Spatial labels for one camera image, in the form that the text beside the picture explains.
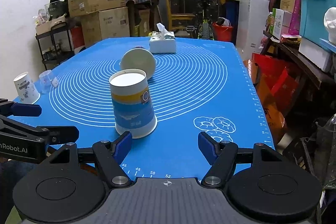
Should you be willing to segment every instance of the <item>teal storage box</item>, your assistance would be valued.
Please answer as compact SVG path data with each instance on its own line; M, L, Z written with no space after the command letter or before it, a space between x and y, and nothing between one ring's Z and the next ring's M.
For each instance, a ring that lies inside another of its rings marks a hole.
M323 19L331 7L336 7L336 0L301 0L300 35L316 44L320 43L320 38L328 40Z

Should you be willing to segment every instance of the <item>concentric circles pattern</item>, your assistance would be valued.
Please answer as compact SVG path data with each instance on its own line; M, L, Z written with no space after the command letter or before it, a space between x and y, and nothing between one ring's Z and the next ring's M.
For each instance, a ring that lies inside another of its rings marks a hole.
M159 122L204 105L226 83L226 65L205 48L178 42L177 54L154 56L157 67L148 85ZM58 88L49 93L53 109L73 122L115 127L109 78L120 70L119 62L87 61L59 75Z

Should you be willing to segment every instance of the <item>black circular disc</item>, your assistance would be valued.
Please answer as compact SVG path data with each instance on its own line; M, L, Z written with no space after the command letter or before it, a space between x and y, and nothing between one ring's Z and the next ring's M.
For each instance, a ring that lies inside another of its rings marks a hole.
M292 223L308 218L321 196L321 185L307 171L288 163L263 163L234 175L227 184L228 200L256 220Z
M72 166L36 167L13 190L18 211L42 223L69 222L93 211L104 199L101 180Z

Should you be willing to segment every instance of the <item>pink plastic object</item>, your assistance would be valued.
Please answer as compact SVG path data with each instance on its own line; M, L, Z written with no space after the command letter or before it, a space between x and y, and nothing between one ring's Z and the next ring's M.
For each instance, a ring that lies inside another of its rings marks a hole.
M289 24L288 33L298 35L300 33L301 21L301 0L295 0L291 23Z

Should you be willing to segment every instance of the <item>blue mat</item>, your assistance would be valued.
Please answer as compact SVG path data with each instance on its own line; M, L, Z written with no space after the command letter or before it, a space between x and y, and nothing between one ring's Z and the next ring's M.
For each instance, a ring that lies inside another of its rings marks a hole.
M149 48L148 37L106 39L56 67L59 86L36 102L40 117L11 117L31 126L75 125L78 147L113 141L115 131L109 77L120 70L123 54ZM156 54L148 81L158 124L145 138L133 140L122 168L135 177L198 177L209 164L198 149L206 131L216 141L239 147L272 137L251 79L232 43L177 38L176 54ZM239 165L239 171L248 165Z

